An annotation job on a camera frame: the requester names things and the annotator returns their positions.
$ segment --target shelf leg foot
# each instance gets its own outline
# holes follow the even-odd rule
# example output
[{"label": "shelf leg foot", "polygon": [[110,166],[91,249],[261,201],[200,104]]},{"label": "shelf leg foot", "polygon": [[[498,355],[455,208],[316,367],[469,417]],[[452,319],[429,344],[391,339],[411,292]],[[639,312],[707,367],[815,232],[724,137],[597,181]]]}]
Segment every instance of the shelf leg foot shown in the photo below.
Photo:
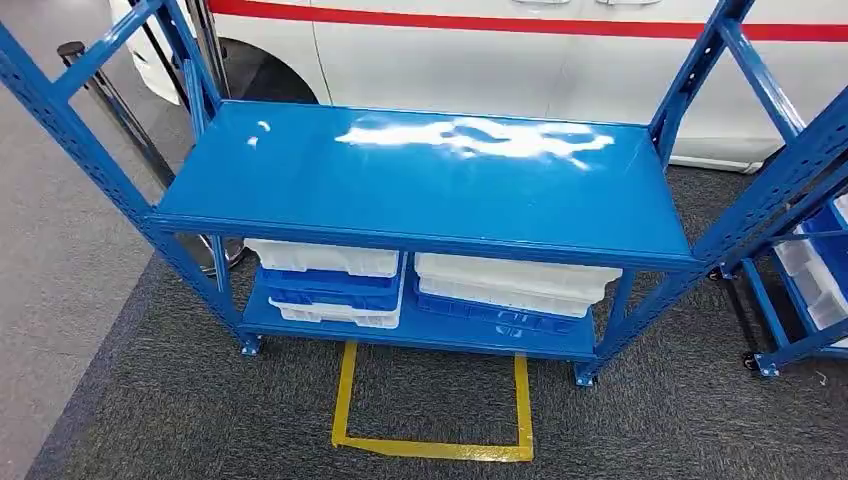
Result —
[{"label": "shelf leg foot", "polygon": [[766,363],[763,359],[764,356],[761,353],[747,353],[742,361],[746,368],[760,372],[763,377],[779,377],[780,370],[777,366],[774,363]]},{"label": "shelf leg foot", "polygon": [[255,357],[259,355],[259,336],[252,333],[240,333],[239,340],[241,341],[241,354],[245,357]]},{"label": "shelf leg foot", "polygon": [[591,387],[595,385],[595,377],[580,375],[580,369],[578,368],[580,364],[574,364],[574,379],[575,383],[578,387]]}]

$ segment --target yellow tape square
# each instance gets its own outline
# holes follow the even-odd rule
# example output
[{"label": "yellow tape square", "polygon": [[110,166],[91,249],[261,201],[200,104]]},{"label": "yellow tape square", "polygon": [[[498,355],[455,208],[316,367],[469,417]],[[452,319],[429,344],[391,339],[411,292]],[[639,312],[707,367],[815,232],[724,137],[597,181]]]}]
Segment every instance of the yellow tape square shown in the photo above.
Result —
[{"label": "yellow tape square", "polygon": [[482,462],[529,462],[533,460],[533,421],[530,416],[530,385],[527,381],[527,358],[515,355],[515,407],[518,415],[518,445],[463,445],[459,443],[413,442],[406,440],[381,440],[347,436],[347,419],[353,390],[353,372],[356,368],[356,342],[345,343],[333,417],[332,442],[334,447],[368,450],[394,457],[446,458],[451,460],[477,460]]}]

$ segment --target lower shelf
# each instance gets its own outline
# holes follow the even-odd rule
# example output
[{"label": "lower shelf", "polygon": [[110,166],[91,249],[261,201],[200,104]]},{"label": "lower shelf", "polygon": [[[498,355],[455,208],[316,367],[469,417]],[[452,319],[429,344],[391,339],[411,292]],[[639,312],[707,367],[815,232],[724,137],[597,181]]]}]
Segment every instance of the lower shelf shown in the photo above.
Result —
[{"label": "lower shelf", "polygon": [[280,311],[268,303],[268,291],[257,285],[250,295],[239,330],[261,335],[357,340],[363,343],[498,355],[521,352],[531,357],[560,360],[586,361],[595,358],[594,318],[591,310],[569,335],[515,330],[419,310],[412,283],[404,285],[400,325],[395,329],[363,328],[346,322],[284,320]]},{"label": "lower shelf", "polygon": [[[798,312],[798,317],[801,319],[801,325],[803,325],[804,330],[808,334],[814,334],[819,331],[818,325],[813,322],[812,317],[810,317],[810,313],[807,311],[807,302],[804,301],[804,297],[801,296],[801,292],[798,290],[798,287],[795,285],[795,281],[791,276],[786,272],[786,269],[783,268],[783,264],[780,263],[780,259],[777,258],[777,255],[772,255],[772,264],[774,265],[775,270],[777,270],[780,275],[781,281],[783,281],[783,285],[786,287],[786,292],[789,294],[789,299],[792,300],[792,304],[795,306],[795,310]],[[835,357],[835,358],[848,358],[848,339],[840,340],[839,342],[833,344],[830,347],[825,347],[818,352],[815,353],[817,357]]]}]

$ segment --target shelving unit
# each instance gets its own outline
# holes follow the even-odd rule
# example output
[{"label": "shelving unit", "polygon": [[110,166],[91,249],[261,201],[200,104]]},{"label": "shelving unit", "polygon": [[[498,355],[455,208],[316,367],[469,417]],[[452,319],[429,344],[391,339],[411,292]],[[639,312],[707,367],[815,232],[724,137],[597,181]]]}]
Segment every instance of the shelving unit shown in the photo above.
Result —
[{"label": "shelving unit", "polygon": [[[795,279],[789,275],[775,252],[775,246],[781,241],[809,238],[816,253],[821,257],[833,275],[842,295],[848,293],[848,224],[834,206],[834,192],[844,190],[848,184],[848,163],[836,169],[827,179],[819,183],[818,188],[804,198],[805,205],[796,205],[776,222],[772,232],[763,235],[761,241],[754,243],[758,254],[767,256],[778,273],[783,287],[795,308],[795,313],[804,329],[805,336],[795,342],[790,341],[783,326],[781,315],[772,305],[760,273],[752,258],[741,262],[745,277],[754,292],[754,298],[766,320],[777,349],[771,353],[751,352],[746,356],[746,365],[758,369],[765,376],[778,376],[780,368],[806,357],[828,357],[848,359],[848,316],[827,328],[816,325],[808,310],[801,290]],[[789,234],[801,224],[804,234]]]},{"label": "shelving unit", "polygon": [[[753,1],[724,0],[648,125],[351,109],[222,99],[174,0],[135,4],[51,82],[0,25],[0,77],[237,338],[298,335],[575,362],[578,385],[598,372],[845,150],[845,91],[805,128],[739,28]],[[185,75],[196,147],[159,205],[145,201],[68,105],[132,32],[154,16]],[[786,148],[690,248],[664,178],[680,121],[729,47],[787,141]],[[226,268],[217,282],[174,239],[208,235],[387,248],[625,269],[600,341],[593,317],[568,335],[465,322],[416,308],[400,326],[282,320],[257,287],[244,312]],[[638,271],[663,282],[628,311]]]}]

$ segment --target white bin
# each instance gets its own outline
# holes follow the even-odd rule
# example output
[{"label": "white bin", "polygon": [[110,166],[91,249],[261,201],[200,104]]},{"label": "white bin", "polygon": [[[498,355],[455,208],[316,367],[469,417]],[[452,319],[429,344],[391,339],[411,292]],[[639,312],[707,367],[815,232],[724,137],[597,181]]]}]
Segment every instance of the white bin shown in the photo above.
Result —
[{"label": "white bin", "polygon": [[275,302],[268,298],[268,303],[280,309],[280,315],[286,320],[298,322],[318,323],[322,321],[353,322],[360,327],[372,328],[397,328],[400,324],[400,307],[403,303],[403,283],[406,278],[406,270],[401,272],[400,284],[398,285],[398,304],[390,312],[380,310],[363,310],[353,308],[350,305],[333,305],[329,303],[315,303],[312,305],[300,305],[297,303]]},{"label": "white bin", "polygon": [[833,206],[842,215],[842,219],[848,222],[848,194],[836,198],[833,201]]},{"label": "white bin", "polygon": [[472,302],[488,303],[504,307],[521,308],[536,312],[582,318],[592,306],[593,301],[585,299],[566,300],[541,295],[510,292],[492,287],[480,287],[465,283],[451,282],[431,277],[421,277],[418,284],[421,293],[440,297],[458,298]]},{"label": "white bin", "polygon": [[434,253],[415,254],[423,293],[583,317],[604,298],[618,268],[524,262]]},{"label": "white bin", "polygon": [[[775,247],[778,259],[792,277],[807,312],[819,329],[848,318],[848,302],[809,240],[793,240]],[[798,266],[802,259],[806,261]]]},{"label": "white bin", "polygon": [[246,238],[244,245],[272,270],[331,270],[362,277],[397,275],[398,252],[374,248],[341,247],[316,243],[281,242]]}]

